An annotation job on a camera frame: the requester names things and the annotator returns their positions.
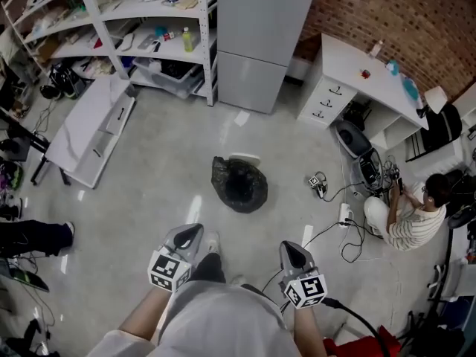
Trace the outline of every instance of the brick wall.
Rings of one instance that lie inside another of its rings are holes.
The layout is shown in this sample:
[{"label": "brick wall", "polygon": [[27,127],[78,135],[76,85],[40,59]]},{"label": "brick wall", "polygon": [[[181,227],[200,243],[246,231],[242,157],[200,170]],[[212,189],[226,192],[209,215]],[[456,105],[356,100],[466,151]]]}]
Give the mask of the brick wall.
[{"label": "brick wall", "polygon": [[313,0],[295,56],[313,61],[320,33],[396,59],[421,92],[455,97],[476,75],[476,0]]}]

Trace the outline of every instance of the drawer handle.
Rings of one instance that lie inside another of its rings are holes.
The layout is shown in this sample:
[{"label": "drawer handle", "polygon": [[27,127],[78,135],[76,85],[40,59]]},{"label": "drawer handle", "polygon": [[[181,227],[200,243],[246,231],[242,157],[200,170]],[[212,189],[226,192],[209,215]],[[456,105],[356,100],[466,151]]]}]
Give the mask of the drawer handle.
[{"label": "drawer handle", "polygon": [[320,103],[322,106],[325,106],[325,107],[329,107],[329,108],[332,107],[332,105],[330,104],[330,99],[328,99],[327,102],[325,102],[325,103],[322,103],[322,102],[319,102],[319,103]]},{"label": "drawer handle", "polygon": [[337,86],[337,89],[335,91],[329,89],[330,92],[332,92],[333,94],[335,95],[342,95],[342,93],[340,92],[341,90],[341,87],[340,86]]}]

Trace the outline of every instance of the concrete floor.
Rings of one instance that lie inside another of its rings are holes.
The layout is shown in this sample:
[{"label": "concrete floor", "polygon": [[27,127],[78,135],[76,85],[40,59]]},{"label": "concrete floor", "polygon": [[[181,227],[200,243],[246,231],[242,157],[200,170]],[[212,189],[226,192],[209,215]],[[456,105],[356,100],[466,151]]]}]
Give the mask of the concrete floor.
[{"label": "concrete floor", "polygon": [[[273,115],[251,113],[239,126],[234,122],[240,112],[236,107],[218,103],[211,108],[202,98],[180,100],[164,91],[139,89],[135,109],[95,190],[74,181],[71,187],[62,185],[56,167],[50,167],[40,186],[33,187],[28,180],[36,160],[30,160],[28,179],[20,191],[28,201],[25,218],[70,220],[77,229],[67,257],[38,259],[39,276],[51,290],[40,295],[56,319],[51,350],[59,350],[62,356],[84,356],[104,333],[116,328],[149,290],[146,268],[152,250],[175,226],[201,222],[205,229],[218,231],[226,276],[244,274],[249,283],[262,288],[278,270],[282,240],[301,243],[306,225],[313,226],[316,234],[336,222],[342,194],[331,203],[317,200],[305,176],[325,172],[329,196],[342,187],[338,145],[329,131],[316,131],[295,120],[298,93],[298,88],[285,85]],[[33,128],[47,105],[48,101],[38,99],[25,119],[26,126]],[[73,105],[70,100],[58,103],[49,120],[48,138],[52,139]],[[226,207],[210,183],[213,157],[232,152],[255,154],[262,160],[268,201],[252,214]],[[348,162],[344,155],[347,183]],[[347,198],[356,221],[362,223],[363,203],[353,200],[349,191]],[[425,286],[435,262],[443,258],[445,231],[408,253],[367,235],[362,254],[353,264],[339,254],[345,235],[336,226],[309,249],[325,274],[329,296],[374,326],[383,324],[398,334],[405,327],[408,310],[427,308]],[[347,239],[358,239],[355,228]],[[352,258],[356,250],[347,249],[347,257]],[[2,280],[16,314],[1,313],[1,319],[19,335],[38,305],[22,285]],[[277,282],[270,284],[266,294],[282,304]],[[288,309],[288,321],[291,313]],[[323,306],[315,307],[315,313],[325,336],[334,336],[347,320],[345,313]],[[51,321],[47,309],[45,319]]]}]

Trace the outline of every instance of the white table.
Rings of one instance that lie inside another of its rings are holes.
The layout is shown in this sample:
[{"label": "white table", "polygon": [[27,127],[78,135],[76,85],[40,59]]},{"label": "white table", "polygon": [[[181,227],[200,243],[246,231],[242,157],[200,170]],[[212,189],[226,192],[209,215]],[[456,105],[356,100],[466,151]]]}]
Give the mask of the white table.
[{"label": "white table", "polygon": [[59,128],[46,158],[94,188],[134,105],[135,99],[126,94],[129,87],[117,73],[95,80]]},{"label": "white table", "polygon": [[[363,70],[370,72],[364,79]],[[338,39],[322,34],[322,46],[306,76],[298,120],[327,128],[356,96],[372,100],[364,134],[380,149],[390,149],[420,128],[422,101],[412,100],[402,84],[402,75],[393,76],[385,64]]]}]

